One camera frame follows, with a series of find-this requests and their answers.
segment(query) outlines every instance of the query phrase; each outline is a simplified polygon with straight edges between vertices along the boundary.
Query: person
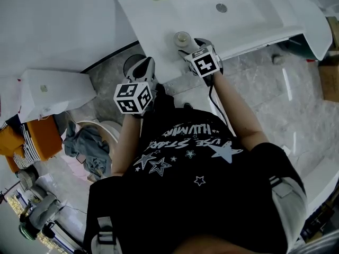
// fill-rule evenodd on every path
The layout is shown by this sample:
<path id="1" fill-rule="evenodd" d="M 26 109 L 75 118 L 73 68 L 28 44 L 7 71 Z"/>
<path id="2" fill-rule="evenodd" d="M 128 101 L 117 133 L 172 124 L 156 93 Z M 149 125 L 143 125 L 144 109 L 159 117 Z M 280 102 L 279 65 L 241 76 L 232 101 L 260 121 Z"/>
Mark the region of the person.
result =
<path id="1" fill-rule="evenodd" d="M 236 136 L 217 116 L 158 85 L 154 113 L 125 115 L 113 177 L 91 186 L 85 249 L 109 215 L 123 254 L 287 253 L 307 215 L 302 181 L 221 72 L 215 90 Z"/>
<path id="2" fill-rule="evenodd" d="M 27 215 L 28 210 L 32 207 L 31 202 L 20 215 L 20 233 L 29 240 L 35 240 L 38 233 L 43 229 L 48 219 L 54 216 L 60 208 L 60 201 L 52 193 L 37 204 L 35 209 Z"/>

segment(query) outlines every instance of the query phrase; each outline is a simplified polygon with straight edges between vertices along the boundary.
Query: gray marble floor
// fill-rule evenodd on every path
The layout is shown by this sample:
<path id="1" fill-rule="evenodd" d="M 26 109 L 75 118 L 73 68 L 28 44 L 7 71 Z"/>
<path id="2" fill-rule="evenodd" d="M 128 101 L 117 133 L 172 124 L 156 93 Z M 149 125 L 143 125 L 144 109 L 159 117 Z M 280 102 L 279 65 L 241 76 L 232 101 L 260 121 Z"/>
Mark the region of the gray marble floor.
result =
<path id="1" fill-rule="evenodd" d="M 88 72 L 98 96 L 69 112 L 75 121 L 98 119 L 122 123 L 123 116 L 113 95 L 116 85 L 123 79 L 125 60 L 136 53 L 143 53 L 140 46 Z M 281 65 L 272 63 L 273 54 L 283 56 Z M 269 140 L 291 151 L 289 158 L 302 178 L 325 157 L 339 161 L 339 104 L 322 100 L 316 63 L 307 63 L 278 46 L 270 46 L 224 61 L 224 68 L 226 78 L 253 109 Z M 194 108 L 213 112 L 208 88 L 202 79 L 187 74 L 165 84 L 165 88 L 174 96 L 177 107 L 190 102 Z M 45 164 L 53 180 L 48 182 L 47 176 L 44 183 L 72 207 L 86 210 L 89 185 L 74 178 L 67 165 L 57 164 L 58 161 L 62 160 L 57 156 Z M 77 223 L 73 225 L 75 228 L 68 227 L 81 239 L 85 216 L 74 211 L 68 213 L 70 215 L 62 215 L 62 219 Z"/>

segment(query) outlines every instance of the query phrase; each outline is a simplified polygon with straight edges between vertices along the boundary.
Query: white cube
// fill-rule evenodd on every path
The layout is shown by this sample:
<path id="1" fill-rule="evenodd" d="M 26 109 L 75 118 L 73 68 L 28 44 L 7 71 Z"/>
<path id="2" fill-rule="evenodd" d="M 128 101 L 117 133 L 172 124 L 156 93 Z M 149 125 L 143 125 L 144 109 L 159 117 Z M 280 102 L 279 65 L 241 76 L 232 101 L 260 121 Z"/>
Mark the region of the white cube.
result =
<path id="1" fill-rule="evenodd" d="M 114 93 L 122 114 L 142 114 L 152 98 L 148 82 L 120 84 Z"/>
<path id="2" fill-rule="evenodd" d="M 211 45 L 186 56 L 184 59 L 191 71 L 197 73 L 199 77 L 205 77 L 220 70 L 218 57 Z"/>

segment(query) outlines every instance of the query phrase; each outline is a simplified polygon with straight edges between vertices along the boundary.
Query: white sink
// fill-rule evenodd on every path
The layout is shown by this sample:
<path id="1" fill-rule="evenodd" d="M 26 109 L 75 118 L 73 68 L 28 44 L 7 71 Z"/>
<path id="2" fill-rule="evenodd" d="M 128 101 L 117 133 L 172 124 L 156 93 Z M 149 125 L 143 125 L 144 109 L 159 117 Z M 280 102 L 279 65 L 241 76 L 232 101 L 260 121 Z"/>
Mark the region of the white sink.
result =
<path id="1" fill-rule="evenodd" d="M 162 84 L 188 70 L 177 54 L 176 32 L 210 40 L 223 60 L 304 32 L 288 0 L 118 1 Z M 217 10 L 219 3 L 227 12 Z M 193 43 L 186 50 L 197 48 Z"/>

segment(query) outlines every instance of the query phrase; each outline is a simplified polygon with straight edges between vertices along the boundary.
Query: orange chair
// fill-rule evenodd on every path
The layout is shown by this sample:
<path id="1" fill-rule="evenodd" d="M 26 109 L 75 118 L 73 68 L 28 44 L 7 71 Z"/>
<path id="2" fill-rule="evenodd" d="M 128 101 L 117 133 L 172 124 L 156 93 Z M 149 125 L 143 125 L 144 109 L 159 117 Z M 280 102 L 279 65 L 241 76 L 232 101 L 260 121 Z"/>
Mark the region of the orange chair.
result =
<path id="1" fill-rule="evenodd" d="M 62 150 L 62 140 L 52 116 L 40 121 L 30 121 L 27 126 L 41 161 L 47 161 Z M 6 159 L 12 172 L 19 171 L 12 157 Z"/>

